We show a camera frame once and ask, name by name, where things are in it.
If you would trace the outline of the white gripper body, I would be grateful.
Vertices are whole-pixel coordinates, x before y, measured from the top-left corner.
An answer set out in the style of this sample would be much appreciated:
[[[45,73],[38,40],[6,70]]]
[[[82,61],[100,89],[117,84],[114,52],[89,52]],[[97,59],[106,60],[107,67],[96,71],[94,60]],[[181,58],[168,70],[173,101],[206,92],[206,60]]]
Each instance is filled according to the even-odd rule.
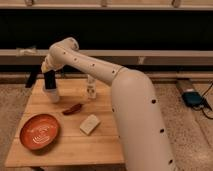
[[[48,54],[42,62],[41,71],[43,73],[47,73],[51,70],[57,71],[63,67],[64,64],[59,59],[52,57],[50,54]]]

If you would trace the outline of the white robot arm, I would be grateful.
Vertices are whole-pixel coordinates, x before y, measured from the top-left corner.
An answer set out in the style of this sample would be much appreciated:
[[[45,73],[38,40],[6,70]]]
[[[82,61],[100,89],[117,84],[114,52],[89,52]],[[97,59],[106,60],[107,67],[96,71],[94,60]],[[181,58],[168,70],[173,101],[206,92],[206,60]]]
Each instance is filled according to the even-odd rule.
[[[41,70],[47,73],[68,65],[111,87],[111,106],[127,171],[179,171],[150,78],[78,49],[72,37],[52,44]]]

